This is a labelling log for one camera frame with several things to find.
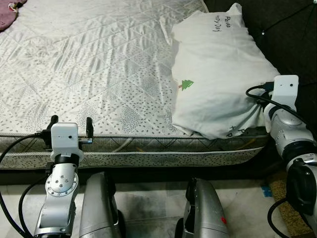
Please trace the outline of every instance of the pink cloth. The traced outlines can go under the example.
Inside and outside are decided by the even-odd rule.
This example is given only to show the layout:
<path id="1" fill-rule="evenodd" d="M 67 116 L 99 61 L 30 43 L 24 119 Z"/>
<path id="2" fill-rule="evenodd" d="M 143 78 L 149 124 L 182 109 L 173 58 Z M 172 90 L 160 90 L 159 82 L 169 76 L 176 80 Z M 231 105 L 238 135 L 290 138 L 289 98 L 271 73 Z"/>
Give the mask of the pink cloth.
<path id="1" fill-rule="evenodd" d="M 8 28 L 18 16 L 18 7 L 27 0 L 0 0 L 0 31 Z"/>

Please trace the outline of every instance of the white mattress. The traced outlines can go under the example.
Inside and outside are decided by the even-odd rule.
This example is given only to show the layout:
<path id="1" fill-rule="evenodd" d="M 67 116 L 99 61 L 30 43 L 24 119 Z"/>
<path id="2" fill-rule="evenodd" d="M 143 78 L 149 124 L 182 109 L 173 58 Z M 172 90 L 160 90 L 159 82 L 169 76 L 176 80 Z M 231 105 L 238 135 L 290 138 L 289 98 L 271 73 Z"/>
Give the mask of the white mattress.
<path id="1" fill-rule="evenodd" d="M 0 33 L 0 136 L 52 115 L 95 134 L 171 135 L 165 35 L 200 0 L 28 0 Z"/>

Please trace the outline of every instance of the mattress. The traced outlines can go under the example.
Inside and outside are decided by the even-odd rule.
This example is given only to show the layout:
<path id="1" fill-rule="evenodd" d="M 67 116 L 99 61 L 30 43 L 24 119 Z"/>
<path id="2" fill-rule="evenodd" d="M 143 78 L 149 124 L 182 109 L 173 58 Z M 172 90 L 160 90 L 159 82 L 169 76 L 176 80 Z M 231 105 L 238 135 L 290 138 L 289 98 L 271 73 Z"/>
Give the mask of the mattress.
<path id="1" fill-rule="evenodd" d="M 168 35 L 200 0 L 30 0 L 0 33 L 0 151 L 17 137 L 46 128 L 52 115 L 85 132 L 82 167 L 218 166 L 255 156 L 263 128 L 209 141 L 171 125 L 177 85 Z M 30 140 L 2 168 L 40 169 L 43 142 Z"/>

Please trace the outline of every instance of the bed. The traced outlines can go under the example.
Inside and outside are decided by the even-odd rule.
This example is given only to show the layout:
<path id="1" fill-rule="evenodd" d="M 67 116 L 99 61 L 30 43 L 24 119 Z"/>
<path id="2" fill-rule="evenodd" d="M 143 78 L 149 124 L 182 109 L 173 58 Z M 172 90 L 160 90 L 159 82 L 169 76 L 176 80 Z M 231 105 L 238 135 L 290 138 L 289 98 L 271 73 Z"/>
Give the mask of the bed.
<path id="1" fill-rule="evenodd" d="M 171 124 L 175 98 L 167 36 L 200 0 L 29 0 L 0 33 L 0 152 L 46 128 L 52 115 L 94 122 L 82 168 L 235 165 L 266 145 L 264 127 L 230 139 L 187 136 Z M 42 169 L 40 139 L 20 143 L 0 168 Z"/>

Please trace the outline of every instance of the white pillow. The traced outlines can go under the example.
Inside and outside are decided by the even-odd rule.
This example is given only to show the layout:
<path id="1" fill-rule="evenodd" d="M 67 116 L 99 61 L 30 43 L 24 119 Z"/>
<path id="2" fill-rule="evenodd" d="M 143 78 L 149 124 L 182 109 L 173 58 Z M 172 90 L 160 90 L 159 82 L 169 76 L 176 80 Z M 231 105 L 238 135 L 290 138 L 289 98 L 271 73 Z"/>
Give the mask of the white pillow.
<path id="1" fill-rule="evenodd" d="M 248 34 L 241 5 L 227 12 L 196 11 L 173 26 L 172 37 L 176 128 L 215 139 L 264 126 L 261 107 L 245 91 L 279 73 Z"/>

